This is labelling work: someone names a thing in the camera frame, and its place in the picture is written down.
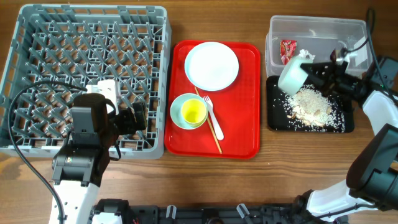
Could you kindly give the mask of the white tissue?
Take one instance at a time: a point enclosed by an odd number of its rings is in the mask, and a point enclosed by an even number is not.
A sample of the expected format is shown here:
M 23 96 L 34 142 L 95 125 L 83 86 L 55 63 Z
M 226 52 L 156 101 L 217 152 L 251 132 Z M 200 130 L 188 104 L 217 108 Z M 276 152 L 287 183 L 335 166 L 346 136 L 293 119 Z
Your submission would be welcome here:
M 305 49 L 301 49 L 298 56 L 304 59 L 315 59 L 315 55 L 311 54 L 308 50 Z

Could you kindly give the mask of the green bowl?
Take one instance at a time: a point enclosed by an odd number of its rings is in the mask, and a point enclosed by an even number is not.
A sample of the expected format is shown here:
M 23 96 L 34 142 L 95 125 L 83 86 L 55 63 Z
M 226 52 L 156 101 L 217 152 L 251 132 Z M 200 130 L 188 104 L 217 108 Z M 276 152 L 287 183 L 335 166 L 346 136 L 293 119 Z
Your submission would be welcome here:
M 278 80 L 278 87 L 289 95 L 295 95 L 305 83 L 308 74 L 300 67 L 303 63 L 313 63 L 309 58 L 294 56 L 284 67 Z

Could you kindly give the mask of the rice and food scraps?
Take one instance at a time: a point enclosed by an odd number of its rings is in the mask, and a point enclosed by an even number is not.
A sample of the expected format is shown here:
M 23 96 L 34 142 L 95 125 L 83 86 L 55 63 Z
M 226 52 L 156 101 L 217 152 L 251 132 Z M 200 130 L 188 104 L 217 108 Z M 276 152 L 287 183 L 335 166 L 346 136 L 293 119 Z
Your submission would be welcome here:
M 339 98 L 325 97 L 313 85 L 304 85 L 294 95 L 275 87 L 272 109 L 277 119 L 276 129 L 343 133 L 345 116 Z

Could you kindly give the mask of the red snack wrapper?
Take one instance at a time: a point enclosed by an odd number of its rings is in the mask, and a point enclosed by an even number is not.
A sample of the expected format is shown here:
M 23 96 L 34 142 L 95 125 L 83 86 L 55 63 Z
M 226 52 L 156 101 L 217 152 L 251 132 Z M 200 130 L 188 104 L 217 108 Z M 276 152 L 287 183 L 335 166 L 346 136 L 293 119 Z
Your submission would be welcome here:
M 280 57 L 284 65 L 294 56 L 295 49 L 297 48 L 296 40 L 281 40 L 280 42 Z

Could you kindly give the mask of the small light blue bowl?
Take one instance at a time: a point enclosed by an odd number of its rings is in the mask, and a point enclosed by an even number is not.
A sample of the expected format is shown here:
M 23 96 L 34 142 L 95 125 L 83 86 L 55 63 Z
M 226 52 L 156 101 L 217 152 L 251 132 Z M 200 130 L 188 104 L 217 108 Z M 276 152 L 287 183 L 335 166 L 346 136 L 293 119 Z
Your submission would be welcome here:
M 202 100 L 202 102 L 204 102 L 204 104 L 206 105 L 204 99 L 202 99 L 201 97 L 199 97 L 198 95 L 195 95 L 193 93 L 182 94 L 182 95 L 178 96 L 171 104 L 170 116 L 171 116 L 171 119 L 172 119 L 173 123 L 176 124 L 179 128 L 186 129 L 186 130 L 196 129 L 196 128 L 198 128 L 199 126 L 201 126 L 205 122 L 205 120 L 204 120 L 204 122 L 202 122 L 201 125 L 199 125 L 198 127 L 193 128 L 193 127 L 190 127 L 183 120 L 182 115 L 181 115 L 181 107 L 182 107 L 183 103 L 186 100 L 189 100 L 189 99 L 192 99 L 192 98 L 196 98 L 196 99 Z

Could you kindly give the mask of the yellow plastic cup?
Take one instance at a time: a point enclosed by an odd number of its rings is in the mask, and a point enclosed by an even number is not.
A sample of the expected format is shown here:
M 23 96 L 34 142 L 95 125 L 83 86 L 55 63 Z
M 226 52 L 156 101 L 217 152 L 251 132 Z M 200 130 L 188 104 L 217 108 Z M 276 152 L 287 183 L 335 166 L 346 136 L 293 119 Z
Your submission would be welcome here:
M 207 108 L 202 100 L 192 98 L 186 100 L 181 107 L 181 115 L 183 120 L 190 127 L 198 127 L 206 120 Z

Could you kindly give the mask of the wooden chopstick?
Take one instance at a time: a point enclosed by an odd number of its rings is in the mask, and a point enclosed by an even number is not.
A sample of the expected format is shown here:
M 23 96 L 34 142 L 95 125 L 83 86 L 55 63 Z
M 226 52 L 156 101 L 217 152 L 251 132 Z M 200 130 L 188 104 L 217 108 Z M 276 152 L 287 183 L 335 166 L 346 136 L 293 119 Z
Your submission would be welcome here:
M 194 87 L 194 88 L 195 88 L 196 94 L 197 94 L 198 96 L 200 96 L 197 87 Z M 222 151 L 221 146 L 220 146 L 220 144 L 219 144 L 219 142 L 218 142 L 218 139 L 217 139 L 217 137 L 216 137 L 216 134 L 215 134 L 215 131 L 214 131 L 214 129 L 213 129 L 212 123 L 211 123 L 211 121 L 210 121 L 209 115 L 207 116 L 206 121 L 207 121 L 207 123 L 208 123 L 208 125 L 209 125 L 209 127 L 210 127 L 210 130 L 211 130 L 213 139 L 214 139 L 214 141 L 215 141 L 215 144 L 216 144 L 216 146 L 217 146 L 217 148 L 218 148 L 218 151 L 219 151 L 220 154 L 222 154 L 223 151 Z

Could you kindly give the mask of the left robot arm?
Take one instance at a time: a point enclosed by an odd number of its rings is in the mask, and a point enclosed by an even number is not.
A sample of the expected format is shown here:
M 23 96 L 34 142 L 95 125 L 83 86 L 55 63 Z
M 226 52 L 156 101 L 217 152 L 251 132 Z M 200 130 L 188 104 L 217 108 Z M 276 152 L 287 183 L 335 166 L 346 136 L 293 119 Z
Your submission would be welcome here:
M 119 148 L 118 138 L 147 126 L 145 104 L 131 109 L 107 111 L 111 100 L 87 93 L 73 101 L 73 128 L 52 162 L 54 190 L 50 223 L 137 223 L 127 200 L 97 200 L 103 173 L 111 157 L 109 148 Z

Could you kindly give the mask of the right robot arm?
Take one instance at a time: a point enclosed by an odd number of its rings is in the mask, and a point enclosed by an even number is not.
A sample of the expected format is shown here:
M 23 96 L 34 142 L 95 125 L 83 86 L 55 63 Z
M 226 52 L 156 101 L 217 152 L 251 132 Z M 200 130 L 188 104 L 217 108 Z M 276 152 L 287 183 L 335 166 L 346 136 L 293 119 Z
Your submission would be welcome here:
M 371 122 L 374 138 L 352 163 L 345 180 L 299 195 L 291 208 L 295 223 L 334 222 L 363 210 L 397 209 L 397 93 L 384 84 L 379 70 L 358 79 L 346 74 L 347 63 L 300 63 L 299 71 L 322 93 L 355 100 Z

